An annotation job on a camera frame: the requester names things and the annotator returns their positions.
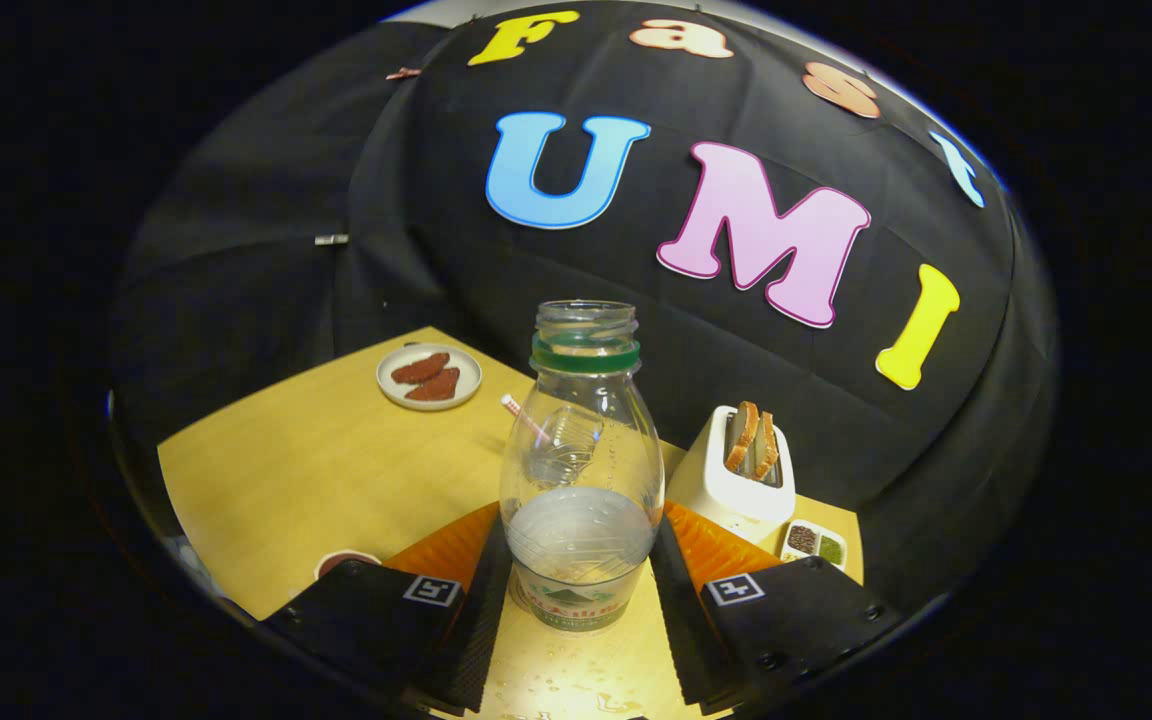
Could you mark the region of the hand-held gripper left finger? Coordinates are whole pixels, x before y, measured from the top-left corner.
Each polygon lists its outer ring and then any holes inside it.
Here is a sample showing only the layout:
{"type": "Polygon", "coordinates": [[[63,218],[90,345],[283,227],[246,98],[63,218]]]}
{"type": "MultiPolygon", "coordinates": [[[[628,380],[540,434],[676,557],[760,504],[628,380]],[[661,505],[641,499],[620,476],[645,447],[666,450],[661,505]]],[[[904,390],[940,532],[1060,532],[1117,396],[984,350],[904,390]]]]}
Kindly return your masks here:
{"type": "Polygon", "coordinates": [[[384,710],[462,717],[483,705],[509,571],[500,509],[488,503],[384,564],[329,561],[266,626],[384,710]]]}

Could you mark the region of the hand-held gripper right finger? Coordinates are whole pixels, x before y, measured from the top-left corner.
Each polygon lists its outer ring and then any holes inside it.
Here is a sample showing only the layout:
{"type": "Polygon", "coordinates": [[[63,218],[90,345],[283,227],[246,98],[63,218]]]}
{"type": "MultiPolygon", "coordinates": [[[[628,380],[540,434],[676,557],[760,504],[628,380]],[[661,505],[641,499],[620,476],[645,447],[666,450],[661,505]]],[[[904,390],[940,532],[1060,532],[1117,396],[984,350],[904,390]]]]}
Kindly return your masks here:
{"type": "Polygon", "coordinates": [[[782,562],[666,502],[652,552],[685,705],[761,717],[881,647],[902,615],[823,558],[782,562]]]}

